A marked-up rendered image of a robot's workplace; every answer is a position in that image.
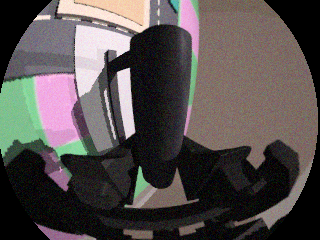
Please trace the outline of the white dashed outline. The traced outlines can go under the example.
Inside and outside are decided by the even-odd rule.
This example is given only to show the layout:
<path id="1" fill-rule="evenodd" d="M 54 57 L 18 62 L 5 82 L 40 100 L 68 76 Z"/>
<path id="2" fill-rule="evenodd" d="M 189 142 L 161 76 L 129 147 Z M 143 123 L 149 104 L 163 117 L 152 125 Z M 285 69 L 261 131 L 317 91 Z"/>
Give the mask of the white dashed outline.
<path id="1" fill-rule="evenodd" d="M 49 20 L 49 17 L 51 17 L 51 16 L 49 16 L 49 15 L 47 15 L 47 16 L 36 16 L 36 19 L 37 20 L 41 20 L 41 19 L 48 19 Z M 35 19 L 35 21 L 36 21 L 36 19 Z M 79 20 L 79 21 L 81 21 L 81 19 L 79 19 L 79 17 L 64 17 L 63 16 L 63 20 Z M 96 24 L 101 24 L 101 25 L 108 25 L 108 24 L 105 24 L 105 23 L 100 23 L 100 21 L 92 21 L 92 23 L 96 23 Z M 116 29 L 120 29 L 120 31 L 125 31 L 125 32 L 128 32 L 128 29 L 123 29 L 123 28 L 120 28 L 120 27 L 116 27 Z M 129 32 L 128 32 L 129 33 Z"/>

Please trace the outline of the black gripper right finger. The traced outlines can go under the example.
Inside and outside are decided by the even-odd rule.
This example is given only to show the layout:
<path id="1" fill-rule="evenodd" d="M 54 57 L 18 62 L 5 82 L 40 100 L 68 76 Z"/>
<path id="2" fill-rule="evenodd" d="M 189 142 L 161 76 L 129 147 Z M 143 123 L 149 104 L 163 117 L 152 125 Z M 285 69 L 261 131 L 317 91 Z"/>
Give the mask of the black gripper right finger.
<path id="1" fill-rule="evenodd" d="M 177 169 L 179 169 L 187 201 L 199 199 L 197 193 L 208 183 L 217 168 L 235 163 L 237 160 L 247 159 L 249 153 L 251 153 L 251 145 L 213 151 L 184 135 Z"/>

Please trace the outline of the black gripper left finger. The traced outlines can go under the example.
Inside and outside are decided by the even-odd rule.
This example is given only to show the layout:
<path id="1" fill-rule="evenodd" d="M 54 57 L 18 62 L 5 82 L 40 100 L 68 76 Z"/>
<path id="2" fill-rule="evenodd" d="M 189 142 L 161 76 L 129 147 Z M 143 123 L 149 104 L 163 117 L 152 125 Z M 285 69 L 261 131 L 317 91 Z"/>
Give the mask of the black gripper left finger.
<path id="1" fill-rule="evenodd" d="M 111 184 L 125 204 L 133 205 L 137 175 L 139 175 L 140 156 L 137 153 L 136 133 L 103 156 L 83 156 L 64 153 L 61 163 L 73 175 L 88 179 L 103 180 Z"/>

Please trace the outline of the white square tile with dark blue centre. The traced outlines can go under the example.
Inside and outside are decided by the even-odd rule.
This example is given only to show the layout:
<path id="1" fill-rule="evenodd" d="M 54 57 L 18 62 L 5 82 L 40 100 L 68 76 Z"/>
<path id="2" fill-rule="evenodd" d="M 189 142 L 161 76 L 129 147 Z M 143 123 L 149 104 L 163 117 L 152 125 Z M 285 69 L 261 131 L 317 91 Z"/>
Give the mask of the white square tile with dark blue centre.
<path id="1" fill-rule="evenodd" d="M 79 17 L 139 33 L 149 27 L 151 0 L 60 0 L 57 17 Z"/>

